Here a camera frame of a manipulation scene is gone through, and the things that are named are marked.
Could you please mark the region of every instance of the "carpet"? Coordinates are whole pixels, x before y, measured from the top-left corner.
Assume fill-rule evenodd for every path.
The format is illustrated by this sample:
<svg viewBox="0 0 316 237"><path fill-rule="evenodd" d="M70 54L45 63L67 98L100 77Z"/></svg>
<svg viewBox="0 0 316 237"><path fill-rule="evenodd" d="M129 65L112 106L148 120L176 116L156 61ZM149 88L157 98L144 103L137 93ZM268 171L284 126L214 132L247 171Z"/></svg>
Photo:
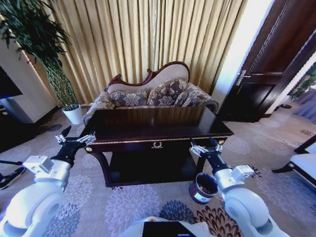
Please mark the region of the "carpet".
<svg viewBox="0 0 316 237"><path fill-rule="evenodd" d="M277 111L271 118L257 123L227 122L235 135L224 144L222 158L232 167L249 164L255 170L255 174L246 180L246 187L262 197L282 230L292 237L316 237L315 189L294 172L271 172L271 169L284 166L294 154L294 147L289 144L299 136L293 135L290 142L286 142L286 133L297 132L307 140L309 136L300 130L313 128L304 118L282 113L284 110ZM287 119L281 122L282 116ZM286 123L291 125L289 131L284 129ZM24 161L30 155L51 157L57 154L59 146L54 135L70 122L59 110L46 125L56 129L47 130L35 139L1 153L0 159ZM78 136L83 128L82 124L73 125L69 136ZM0 172L4 175L16 168L0 164ZM210 172L210 166L206 165L204 171ZM0 191L0 212L4 212L18 191L33 183L33 178L26 171L12 186ZM190 198L189 185L190 182L177 182L106 188L97 160L80 150L71 169L63 207L51 220L44 236L116 237L133 222L152 215L189 223L206 222L210 233L217 237L243 236L234 220L225 213L223 201L218 196L207 205L199 205Z"/></svg>

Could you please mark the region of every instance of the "throw pillow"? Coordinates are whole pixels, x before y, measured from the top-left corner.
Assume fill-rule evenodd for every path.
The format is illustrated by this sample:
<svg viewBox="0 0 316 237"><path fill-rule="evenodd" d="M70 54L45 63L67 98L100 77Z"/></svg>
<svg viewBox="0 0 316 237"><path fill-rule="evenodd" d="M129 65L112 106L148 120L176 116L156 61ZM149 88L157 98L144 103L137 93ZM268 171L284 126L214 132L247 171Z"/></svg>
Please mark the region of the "throw pillow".
<svg viewBox="0 0 316 237"><path fill-rule="evenodd" d="M188 97L188 93L186 91L182 91L181 94L176 99L176 102L174 102L174 107L181 107L183 103L186 101Z"/></svg>
<svg viewBox="0 0 316 237"><path fill-rule="evenodd" d="M111 99L117 107L146 105L147 91L117 90L111 93Z"/></svg>
<svg viewBox="0 0 316 237"><path fill-rule="evenodd" d="M172 106L178 96L186 89L187 80L176 78L154 88L148 96L147 105Z"/></svg>

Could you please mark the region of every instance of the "coffee table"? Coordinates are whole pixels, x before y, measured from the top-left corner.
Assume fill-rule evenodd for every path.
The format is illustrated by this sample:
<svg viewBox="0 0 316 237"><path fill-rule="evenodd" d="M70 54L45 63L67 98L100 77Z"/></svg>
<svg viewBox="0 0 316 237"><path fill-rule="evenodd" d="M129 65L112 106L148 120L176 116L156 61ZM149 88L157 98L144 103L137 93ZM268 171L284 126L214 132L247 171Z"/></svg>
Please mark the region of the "coffee table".
<svg viewBox="0 0 316 237"><path fill-rule="evenodd" d="M97 110L80 136L95 131L86 151L99 161L106 186L194 180L205 159L195 164L190 139L210 145L233 135L207 107ZM103 152L112 152L108 163Z"/></svg>

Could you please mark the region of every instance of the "door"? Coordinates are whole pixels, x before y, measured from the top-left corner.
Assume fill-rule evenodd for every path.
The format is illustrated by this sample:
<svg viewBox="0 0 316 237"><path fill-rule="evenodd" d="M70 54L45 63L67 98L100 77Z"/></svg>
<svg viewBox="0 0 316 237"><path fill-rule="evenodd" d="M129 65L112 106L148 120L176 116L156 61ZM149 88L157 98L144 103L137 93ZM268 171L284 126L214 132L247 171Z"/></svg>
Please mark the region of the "door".
<svg viewBox="0 0 316 237"><path fill-rule="evenodd" d="M222 119L255 122L264 116L315 52L315 16L315 0L275 0L219 112Z"/></svg>

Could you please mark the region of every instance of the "white wall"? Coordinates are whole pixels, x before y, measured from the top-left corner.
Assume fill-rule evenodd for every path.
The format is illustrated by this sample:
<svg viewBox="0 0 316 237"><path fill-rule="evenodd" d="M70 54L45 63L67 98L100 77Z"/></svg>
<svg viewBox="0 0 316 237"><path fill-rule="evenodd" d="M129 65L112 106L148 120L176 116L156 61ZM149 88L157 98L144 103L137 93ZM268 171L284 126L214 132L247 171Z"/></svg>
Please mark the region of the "white wall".
<svg viewBox="0 0 316 237"><path fill-rule="evenodd" d="M212 93L220 106L231 90L274 0L248 0Z"/></svg>
<svg viewBox="0 0 316 237"><path fill-rule="evenodd" d="M302 76L308 71L308 69L316 62L316 52L307 60L304 66L299 70L299 72L295 75L295 77L291 80L291 82L287 85L287 87L283 90L283 92L278 96L278 98L274 101L274 103L270 106L270 108L266 111L266 114L271 114L275 108L284 103L289 97L287 94L291 91L291 89L296 85L296 83L302 78Z"/></svg>
<svg viewBox="0 0 316 237"><path fill-rule="evenodd" d="M56 104L49 94L47 88L42 84L37 72L29 59L22 53L21 60L16 53L17 44L11 43L7 49L3 40L0 40L0 65L20 89L23 95L12 99L22 108L31 122L36 122Z"/></svg>

